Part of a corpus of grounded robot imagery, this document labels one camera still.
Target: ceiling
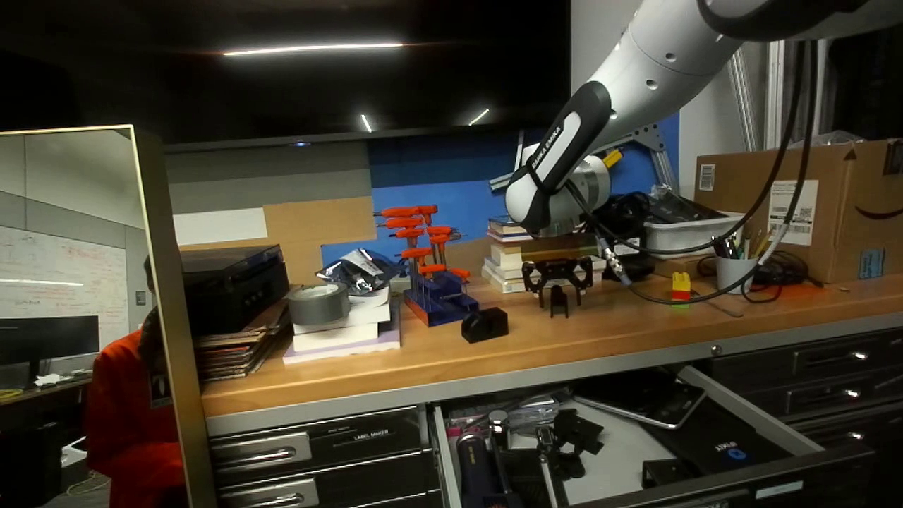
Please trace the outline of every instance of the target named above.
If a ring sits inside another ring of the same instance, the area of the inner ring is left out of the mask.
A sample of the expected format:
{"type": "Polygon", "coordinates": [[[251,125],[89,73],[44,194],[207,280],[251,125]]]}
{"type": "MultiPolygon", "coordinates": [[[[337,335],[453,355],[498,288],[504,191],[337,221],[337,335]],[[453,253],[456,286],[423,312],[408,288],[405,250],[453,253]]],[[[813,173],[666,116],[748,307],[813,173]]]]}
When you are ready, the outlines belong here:
{"type": "Polygon", "coordinates": [[[0,5],[20,77],[0,128],[147,125],[164,142],[385,130],[452,95],[548,116],[567,95],[570,3],[514,0],[31,0],[0,5]],[[404,39],[397,54],[222,58],[226,47],[404,39]]]}

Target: white robotic arm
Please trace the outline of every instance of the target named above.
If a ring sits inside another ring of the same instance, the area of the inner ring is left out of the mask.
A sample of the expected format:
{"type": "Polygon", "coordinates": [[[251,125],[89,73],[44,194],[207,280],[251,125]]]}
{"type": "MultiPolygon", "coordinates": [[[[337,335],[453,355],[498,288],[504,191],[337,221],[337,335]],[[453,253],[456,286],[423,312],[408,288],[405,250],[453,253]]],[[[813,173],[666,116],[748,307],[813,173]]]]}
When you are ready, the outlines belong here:
{"type": "Polygon", "coordinates": [[[900,20],[900,0],[643,0],[612,54],[509,173],[504,209],[531,233],[567,233],[587,205],[605,201],[605,188],[580,191],[601,187],[580,170],[591,167],[587,156],[680,111],[745,39],[800,37],[817,26],[841,37],[900,20]]]}

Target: wire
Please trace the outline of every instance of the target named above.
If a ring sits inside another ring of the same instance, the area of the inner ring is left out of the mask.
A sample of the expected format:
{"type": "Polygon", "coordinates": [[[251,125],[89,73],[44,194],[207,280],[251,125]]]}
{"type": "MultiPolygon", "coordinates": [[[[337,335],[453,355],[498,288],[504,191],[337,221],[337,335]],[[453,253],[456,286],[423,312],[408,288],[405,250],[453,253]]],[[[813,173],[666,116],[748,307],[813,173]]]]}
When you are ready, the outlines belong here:
{"type": "MultiPolygon", "coordinates": [[[[814,121],[814,46],[813,42],[799,42],[794,46],[799,54],[794,54],[794,81],[792,81],[792,98],[790,98],[790,114],[787,114],[787,125],[785,125],[785,136],[780,136],[780,147],[776,153],[776,164],[770,170],[770,178],[766,178],[766,187],[758,191],[754,209],[745,215],[745,221],[761,205],[780,161],[785,161],[785,153],[790,147],[790,139],[792,139],[792,125],[794,125],[794,114],[799,114],[799,95],[800,95],[800,81],[807,78],[810,81],[810,92],[807,92],[807,125],[804,125],[804,147],[800,147],[800,164],[799,164],[799,176],[794,176],[794,188],[790,194],[790,205],[785,212],[785,221],[779,225],[779,232],[773,232],[773,241],[770,241],[770,249],[755,260],[755,264],[732,280],[731,286],[725,288],[715,288],[711,294],[697,294],[697,296],[689,296],[689,300],[659,300],[659,296],[652,296],[652,294],[643,294],[635,288],[635,281],[629,280],[629,273],[624,272],[617,253],[612,250],[608,241],[603,233],[608,233],[608,228],[591,217],[588,212],[588,202],[580,198],[580,191],[567,180],[564,188],[577,201],[577,205],[583,209],[587,221],[591,222],[591,228],[597,228],[594,241],[597,241],[597,250],[601,256],[612,264],[612,273],[619,280],[624,288],[629,288],[635,296],[646,300],[646,301],[658,301],[658,305],[690,305],[690,301],[708,301],[708,300],[715,300],[722,294],[731,294],[732,288],[745,288],[745,281],[749,276],[755,276],[755,269],[765,264],[765,260],[773,253],[773,249],[780,242],[780,236],[787,233],[790,222],[792,222],[792,215],[794,215],[794,205],[799,205],[799,194],[800,194],[800,187],[804,187],[804,178],[807,178],[807,167],[810,167],[810,147],[813,147],[813,121],[814,121]]],[[[737,222],[731,232],[720,233],[715,241],[725,241],[731,236],[742,222],[737,222]]]]}

